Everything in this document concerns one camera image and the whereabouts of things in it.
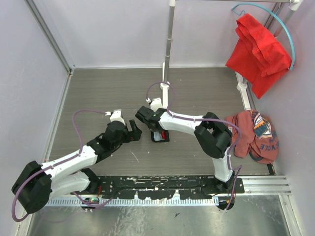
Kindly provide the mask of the red sunglasses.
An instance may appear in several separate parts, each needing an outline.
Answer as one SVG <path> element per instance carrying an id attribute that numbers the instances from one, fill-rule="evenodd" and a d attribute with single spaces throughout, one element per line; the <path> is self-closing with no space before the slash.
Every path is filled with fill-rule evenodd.
<path id="1" fill-rule="evenodd" d="M 165 133 L 165 131 L 162 131 L 161 137 L 162 137 L 163 140 L 166 140 L 166 133 Z"/>

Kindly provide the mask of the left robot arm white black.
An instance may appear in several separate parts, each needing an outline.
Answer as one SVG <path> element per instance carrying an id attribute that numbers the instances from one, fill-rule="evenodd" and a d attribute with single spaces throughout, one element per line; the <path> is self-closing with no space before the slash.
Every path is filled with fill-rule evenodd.
<path id="1" fill-rule="evenodd" d="M 79 150 L 54 161 L 28 163 L 12 186 L 14 202 L 19 202 L 26 213 L 32 214 L 50 199 L 70 192 L 96 193 L 99 179 L 89 166 L 110 157 L 122 144 L 140 140 L 142 131 L 134 120 L 129 123 L 130 130 L 122 122 L 112 121 L 105 132 Z"/>

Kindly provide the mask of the faded red printed t-shirt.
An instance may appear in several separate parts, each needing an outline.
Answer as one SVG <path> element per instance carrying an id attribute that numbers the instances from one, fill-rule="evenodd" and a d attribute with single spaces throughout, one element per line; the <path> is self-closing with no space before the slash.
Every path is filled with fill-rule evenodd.
<path id="1" fill-rule="evenodd" d="M 271 119 L 257 110 L 242 111 L 234 116 L 228 116 L 226 121 L 236 125 L 241 133 L 228 125 L 232 132 L 232 141 L 240 141 L 234 148 L 234 155 L 240 158 L 250 156 L 261 164 L 273 163 L 279 151 L 279 140 Z"/>

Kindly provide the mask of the teal clothes hanger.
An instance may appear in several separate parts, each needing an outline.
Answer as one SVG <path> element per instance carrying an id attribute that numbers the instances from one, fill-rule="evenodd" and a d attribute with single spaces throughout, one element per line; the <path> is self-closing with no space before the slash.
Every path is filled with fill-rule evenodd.
<path id="1" fill-rule="evenodd" d="M 290 34 L 289 30 L 287 29 L 286 25 L 284 24 L 284 22 L 283 22 L 275 13 L 273 13 L 271 10 L 269 10 L 269 9 L 266 8 L 265 6 L 260 5 L 260 4 L 257 4 L 257 3 L 239 3 L 239 4 L 235 5 L 231 10 L 232 10 L 235 14 L 237 14 L 238 16 L 241 16 L 241 15 L 243 15 L 243 14 L 246 13 L 244 10 L 242 10 L 240 13 L 238 13 L 238 12 L 235 10 L 238 6 L 241 6 L 241 5 L 250 5 L 250 6 L 258 7 L 258 8 L 260 8 L 260 9 L 264 10 L 265 12 L 269 13 L 271 16 L 273 16 L 273 17 L 279 22 L 279 24 L 281 25 L 281 27 L 282 27 L 283 30 L 285 31 L 285 33 L 286 33 L 286 35 L 287 35 L 287 38 L 288 38 L 288 41 L 289 41 L 289 44 L 290 44 L 291 55 L 292 55 L 292 62 L 291 62 L 291 66 L 290 66 L 288 69 L 289 69 L 289 70 L 292 70 L 293 67 L 294 67 L 294 64 L 295 64 L 295 60 L 296 60 L 295 47 L 294 47 L 294 43 L 293 43 L 291 34 Z"/>

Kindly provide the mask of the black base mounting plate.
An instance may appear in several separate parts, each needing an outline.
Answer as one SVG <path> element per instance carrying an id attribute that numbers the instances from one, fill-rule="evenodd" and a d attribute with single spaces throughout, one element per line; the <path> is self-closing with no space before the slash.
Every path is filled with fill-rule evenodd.
<path id="1" fill-rule="evenodd" d="M 89 168 L 51 183 L 50 199 L 66 194 L 97 195 L 103 199 L 210 199 L 217 194 L 244 193 L 241 178 L 227 184 L 213 176 L 97 176 Z"/>

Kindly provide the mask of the aluminium frame rail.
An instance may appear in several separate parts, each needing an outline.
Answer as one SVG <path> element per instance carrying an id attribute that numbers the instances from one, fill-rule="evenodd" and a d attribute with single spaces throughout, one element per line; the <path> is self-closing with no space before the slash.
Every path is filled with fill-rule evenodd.
<path id="1" fill-rule="evenodd" d="M 30 12 L 34 16 L 35 20 L 39 24 L 40 29 L 44 33 L 46 39 L 48 40 L 49 44 L 52 46 L 53 51 L 55 52 L 57 58 L 62 63 L 68 74 L 72 74 L 73 72 L 73 65 L 70 65 L 70 61 L 66 58 L 64 52 L 62 51 L 60 44 L 57 42 L 56 37 L 52 33 L 47 21 L 45 20 L 43 14 L 40 12 L 37 4 L 34 0 L 25 0 L 26 5 L 28 6 Z"/>

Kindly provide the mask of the silver right rack pole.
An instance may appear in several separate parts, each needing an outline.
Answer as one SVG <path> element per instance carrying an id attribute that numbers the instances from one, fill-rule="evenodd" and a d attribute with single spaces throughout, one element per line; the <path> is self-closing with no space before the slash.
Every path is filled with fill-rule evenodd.
<path id="1" fill-rule="evenodd" d="M 292 3 L 276 2 L 270 10 L 282 20 L 284 25 L 286 25 L 296 12 L 297 7 Z M 279 22 L 276 23 L 276 21 L 277 20 L 269 14 L 264 23 L 264 26 L 274 33 L 273 35 L 275 38 L 277 38 L 283 31 L 282 25 Z"/>

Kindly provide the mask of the white rack foot right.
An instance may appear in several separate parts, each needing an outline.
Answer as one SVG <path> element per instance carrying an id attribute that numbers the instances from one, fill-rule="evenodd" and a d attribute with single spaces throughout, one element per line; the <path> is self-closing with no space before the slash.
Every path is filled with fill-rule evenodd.
<path id="1" fill-rule="evenodd" d="M 236 79 L 238 82 L 236 88 L 240 92 L 244 110 L 251 110 L 252 108 L 251 108 L 249 97 L 247 94 L 248 81 L 238 72 L 235 72 L 235 74 L 236 74 Z"/>

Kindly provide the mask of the red cloth on hanger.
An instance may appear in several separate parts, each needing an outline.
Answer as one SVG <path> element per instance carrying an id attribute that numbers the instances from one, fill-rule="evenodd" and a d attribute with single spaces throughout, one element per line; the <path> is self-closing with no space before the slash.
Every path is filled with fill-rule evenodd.
<path id="1" fill-rule="evenodd" d="M 237 20 L 235 31 L 239 40 L 225 65 L 245 77 L 260 99 L 289 71 L 292 59 L 270 31 L 248 13 Z"/>

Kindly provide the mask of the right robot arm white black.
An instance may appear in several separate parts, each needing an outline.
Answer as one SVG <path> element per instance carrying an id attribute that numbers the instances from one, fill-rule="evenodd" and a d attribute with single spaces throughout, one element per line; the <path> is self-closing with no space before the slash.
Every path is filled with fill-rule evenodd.
<path id="1" fill-rule="evenodd" d="M 234 144 L 228 128 L 232 123 L 219 119 L 211 112 L 204 116 L 189 116 L 164 108 L 153 111 L 145 106 L 137 111 L 135 117 L 152 132 L 177 131 L 194 136 L 204 153 L 212 159 L 217 190 L 226 194 L 235 187 L 237 175 L 230 163 Z"/>

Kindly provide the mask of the silver garment rack pole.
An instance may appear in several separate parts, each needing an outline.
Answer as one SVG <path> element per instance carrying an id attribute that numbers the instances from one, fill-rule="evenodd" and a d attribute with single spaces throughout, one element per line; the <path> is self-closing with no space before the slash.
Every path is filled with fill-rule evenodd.
<path id="1" fill-rule="evenodd" d="M 258 2 L 282 2 L 282 3 L 292 3 L 294 4 L 297 9 L 302 4 L 302 0 L 253 0 L 253 3 Z M 251 3 L 250 0 L 241 0 L 241 3 Z M 175 6 L 176 1 L 170 0 L 169 1 L 169 16 L 168 16 L 168 28 L 167 28 L 167 37 L 166 37 L 166 52 L 165 52 L 165 79 L 168 82 L 169 77 L 169 65 L 170 65 L 170 54 L 171 54 L 171 44 L 173 42 L 172 39 L 172 32 L 173 32 L 173 24 L 174 24 L 174 15 L 175 15 Z"/>

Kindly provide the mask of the light blue cleaning cloth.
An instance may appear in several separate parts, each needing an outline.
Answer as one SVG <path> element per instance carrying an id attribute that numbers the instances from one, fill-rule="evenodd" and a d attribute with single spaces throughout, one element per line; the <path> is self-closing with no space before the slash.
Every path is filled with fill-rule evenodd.
<path id="1" fill-rule="evenodd" d="M 160 140 L 162 140 L 162 137 L 161 137 L 161 134 L 160 134 L 160 133 L 154 132 L 153 134 L 154 134 L 154 140 L 155 140 L 155 141 L 160 141 Z"/>

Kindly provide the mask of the black sunglasses case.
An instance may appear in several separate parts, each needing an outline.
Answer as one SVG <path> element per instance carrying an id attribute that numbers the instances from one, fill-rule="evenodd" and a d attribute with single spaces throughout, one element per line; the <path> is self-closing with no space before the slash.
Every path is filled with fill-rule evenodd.
<path id="1" fill-rule="evenodd" d="M 169 132 L 167 130 L 163 130 L 161 133 L 151 131 L 151 140 L 154 143 L 169 142 Z"/>

